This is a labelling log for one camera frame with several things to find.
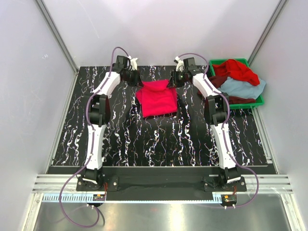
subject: green bin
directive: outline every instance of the green bin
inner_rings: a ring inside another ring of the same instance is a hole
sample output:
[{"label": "green bin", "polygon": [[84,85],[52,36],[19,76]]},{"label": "green bin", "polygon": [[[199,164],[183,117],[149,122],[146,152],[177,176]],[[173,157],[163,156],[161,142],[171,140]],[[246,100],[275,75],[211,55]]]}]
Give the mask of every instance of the green bin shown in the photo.
[{"label": "green bin", "polygon": [[[210,67],[210,72],[212,76],[215,76],[215,71],[213,68],[213,64],[222,64],[224,61],[226,61],[228,59],[213,59],[210,61],[209,63],[209,67]],[[247,62],[246,59],[235,59],[243,64],[245,64],[246,66],[249,67],[249,64]],[[260,105],[264,104],[264,99],[262,97],[262,95],[260,95],[257,99],[255,103],[242,103],[242,104],[230,104],[230,109],[247,109],[247,108],[256,108],[259,107]]]}]

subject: black marble table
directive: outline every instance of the black marble table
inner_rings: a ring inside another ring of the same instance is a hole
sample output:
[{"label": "black marble table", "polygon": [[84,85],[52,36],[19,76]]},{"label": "black marble table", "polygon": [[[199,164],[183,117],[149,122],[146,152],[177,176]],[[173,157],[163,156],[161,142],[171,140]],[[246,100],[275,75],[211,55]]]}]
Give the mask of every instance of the black marble table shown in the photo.
[{"label": "black marble table", "polygon": [[[141,79],[169,79],[174,66],[142,66]],[[88,143],[85,94],[93,91],[109,67],[81,67],[52,166],[81,166]],[[110,97],[111,121],[103,138],[104,166],[217,166],[214,134],[204,120],[204,99],[190,83],[177,89],[177,113],[143,118],[139,88],[121,82]],[[252,111],[232,110],[230,139],[236,160],[266,166]]]}]

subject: white wall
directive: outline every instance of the white wall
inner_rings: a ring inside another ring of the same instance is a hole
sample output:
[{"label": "white wall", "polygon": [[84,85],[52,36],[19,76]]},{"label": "white wall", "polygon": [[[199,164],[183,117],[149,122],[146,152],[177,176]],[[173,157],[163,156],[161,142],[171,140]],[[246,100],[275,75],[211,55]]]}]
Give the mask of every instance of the white wall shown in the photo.
[{"label": "white wall", "polygon": [[278,0],[44,0],[77,65],[122,46],[143,65],[198,52],[249,58]]},{"label": "white wall", "polygon": [[0,0],[0,230],[20,230],[73,72],[33,0]]},{"label": "white wall", "polygon": [[308,225],[308,1],[289,1],[252,69],[267,82],[260,107],[281,173]]}]

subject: maroon cloth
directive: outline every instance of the maroon cloth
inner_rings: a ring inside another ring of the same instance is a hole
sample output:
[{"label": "maroon cloth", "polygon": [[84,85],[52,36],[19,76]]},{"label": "maroon cloth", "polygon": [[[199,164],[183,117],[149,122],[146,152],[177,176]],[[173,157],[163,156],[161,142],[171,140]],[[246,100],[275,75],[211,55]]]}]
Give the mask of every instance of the maroon cloth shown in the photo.
[{"label": "maroon cloth", "polygon": [[167,88],[169,80],[143,82],[143,88],[136,93],[141,104],[143,117],[173,113],[178,110],[175,88]]},{"label": "maroon cloth", "polygon": [[[212,76],[209,77],[208,79],[215,88],[220,88],[220,86],[224,82],[226,82],[227,78],[228,78],[227,76],[226,77]],[[256,102],[255,99],[243,99],[236,96],[229,96],[229,104],[242,104],[242,103],[255,103],[255,102]]]},{"label": "maroon cloth", "polygon": [[260,84],[258,75],[248,66],[237,60],[228,59],[220,65],[213,64],[213,68],[216,76],[229,76],[239,81],[246,81],[254,86]]}]

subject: blue cloth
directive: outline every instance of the blue cloth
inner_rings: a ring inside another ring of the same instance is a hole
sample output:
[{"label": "blue cloth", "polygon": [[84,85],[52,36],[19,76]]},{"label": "blue cloth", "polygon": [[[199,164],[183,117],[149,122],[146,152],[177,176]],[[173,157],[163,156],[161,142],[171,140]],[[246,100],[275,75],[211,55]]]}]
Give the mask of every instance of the blue cloth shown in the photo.
[{"label": "blue cloth", "polygon": [[218,88],[219,91],[225,92],[230,96],[236,96],[243,99],[256,99],[262,93],[265,87],[265,81],[260,80],[260,84],[253,86],[248,82],[238,81],[231,77]]}]

